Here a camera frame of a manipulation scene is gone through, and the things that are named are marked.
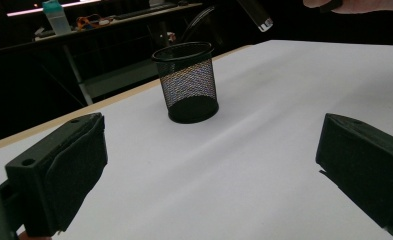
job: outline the black mesh pencil cup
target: black mesh pencil cup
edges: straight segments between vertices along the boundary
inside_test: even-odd
[[[210,43],[189,42],[163,48],[152,55],[172,121],[196,123],[217,113],[212,50]]]

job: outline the table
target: table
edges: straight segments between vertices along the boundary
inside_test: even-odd
[[[158,83],[88,110],[109,163],[54,239],[393,239],[315,163],[326,113],[393,135],[393,46],[268,41],[214,73],[220,110],[201,123],[169,120]],[[55,127],[0,148],[0,182]]]

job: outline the white table surface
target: white table surface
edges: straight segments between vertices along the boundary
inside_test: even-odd
[[[54,239],[393,239],[315,163],[326,113],[393,135],[393,46],[269,41],[214,72],[204,122],[169,120],[160,85],[100,110],[109,163]],[[0,183],[52,130],[0,149]]]

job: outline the mesh pencil cup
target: mesh pencil cup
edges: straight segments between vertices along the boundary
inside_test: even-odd
[[[169,118],[177,123],[196,123],[218,111],[211,52],[207,42],[188,42],[156,51]]]

